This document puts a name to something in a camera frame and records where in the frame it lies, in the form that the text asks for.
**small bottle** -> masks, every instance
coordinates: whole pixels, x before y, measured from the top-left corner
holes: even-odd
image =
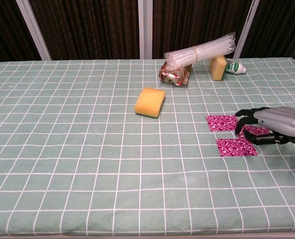
[[[238,74],[245,73],[246,70],[247,68],[240,63],[227,61],[226,72],[230,72],[230,73],[238,75]]]

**dark curtain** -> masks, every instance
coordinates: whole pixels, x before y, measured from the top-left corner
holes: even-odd
[[[261,0],[241,57],[295,59],[295,0]]]
[[[236,32],[238,41],[251,0],[154,0],[153,58]]]
[[[30,0],[53,60],[137,59],[137,0]]]
[[[0,0],[0,61],[41,60],[15,0]]]

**yellow sponge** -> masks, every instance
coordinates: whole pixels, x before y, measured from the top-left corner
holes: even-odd
[[[145,87],[135,105],[135,113],[157,118],[165,98],[165,91]]]
[[[212,58],[210,61],[211,76],[214,81],[221,81],[223,73],[227,66],[227,60],[224,56]]]

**pink patterned cloth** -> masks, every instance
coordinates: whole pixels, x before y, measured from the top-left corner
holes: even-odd
[[[268,128],[245,125],[242,127],[241,132],[238,135],[239,138],[244,137],[244,134],[243,134],[244,129],[248,130],[250,133],[254,135],[262,135],[262,134],[270,133],[270,130]]]
[[[217,138],[221,157],[258,155],[253,144],[242,138]]]
[[[236,116],[206,116],[210,131],[235,130]]]

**bundle of straws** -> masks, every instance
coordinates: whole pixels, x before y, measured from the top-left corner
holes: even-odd
[[[178,51],[166,52],[164,54],[168,64],[166,69],[168,71],[173,71],[198,61],[227,55],[235,49],[235,32],[231,32],[221,38],[201,45],[192,46]]]

